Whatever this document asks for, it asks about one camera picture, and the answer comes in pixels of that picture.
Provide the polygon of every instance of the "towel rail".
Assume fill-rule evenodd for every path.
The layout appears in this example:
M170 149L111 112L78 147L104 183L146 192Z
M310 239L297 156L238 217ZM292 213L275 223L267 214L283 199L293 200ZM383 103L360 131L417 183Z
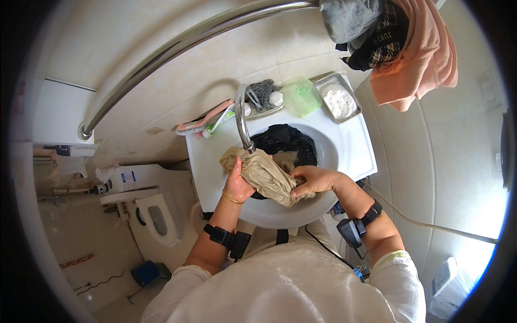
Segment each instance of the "towel rail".
M88 140L102 118L129 91L187 50L250 22L284 12L310 8L319 8L319 0L259 0L225 11L184 31L147 56L115 85L99 108L79 125L79 137L84 141Z

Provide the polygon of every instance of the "hand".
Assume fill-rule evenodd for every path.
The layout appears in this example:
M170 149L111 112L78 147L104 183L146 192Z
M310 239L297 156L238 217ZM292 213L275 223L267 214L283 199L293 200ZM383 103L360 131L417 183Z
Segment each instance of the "hand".
M339 187L345 174L326 170L316 166L299 166L291 172L292 177L303 177L306 182L291 191L292 197L301 196L310 192L334 191Z
M240 175L241 165L242 160L239 156L236 156L235 164L223 189L229 197L238 202L244 202L256 191L256 189Z

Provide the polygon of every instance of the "sink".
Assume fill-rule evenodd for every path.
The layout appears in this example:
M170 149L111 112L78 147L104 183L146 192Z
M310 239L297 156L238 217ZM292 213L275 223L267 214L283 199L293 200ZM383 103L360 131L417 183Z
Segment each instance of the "sink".
M275 124L288 124L300 130L314 140L318 166L341 171L354 181L377 172L362 115L337 125L323 109L316 110L305 119L293 117L284 109L262 119L248 121L247 124L251 136ZM204 212L212 212L226 181L219 159L230 146L242 146L235 119L221 124L209 139L188 135L186 140L201 208ZM321 217L337 200L332 192L323 192L287 208L271 199L249 198L243 205L240 218L264 228L299 227Z

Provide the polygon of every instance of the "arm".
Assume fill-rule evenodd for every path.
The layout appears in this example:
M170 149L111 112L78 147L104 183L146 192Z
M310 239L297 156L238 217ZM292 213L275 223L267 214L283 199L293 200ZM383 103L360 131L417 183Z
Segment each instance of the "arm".
M374 204L373 198L343 173L324 170L316 166L301 166L295 168L291 176L306 179L304 184L291 192L292 196L332 190L337 195L349 219L364 217L364 214ZM391 251L404 250L399 231L384 211L368 225L361 240L370 254L372 266Z
M240 157L236 157L235 165L223 189L230 199L239 203L244 202L255 191L255 189L241 177L241 164L242 161ZM214 214L208 223L214 227L218 226L226 231L234 232L242 204L237 204L230 199L221 196ZM197 265L209 271L212 275L215 275L221 271L227 256L228 250L226 247L210 240L208 233L203 231L190 251L187 261L185 261L185 266Z

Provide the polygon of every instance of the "blue clip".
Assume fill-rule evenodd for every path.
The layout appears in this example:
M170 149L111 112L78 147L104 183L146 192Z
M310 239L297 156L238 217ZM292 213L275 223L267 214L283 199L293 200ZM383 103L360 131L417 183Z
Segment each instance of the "blue clip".
M361 277L362 277L362 273L361 273L361 271L359 271L359 269L354 268L354 273L359 277L359 279L361 279Z

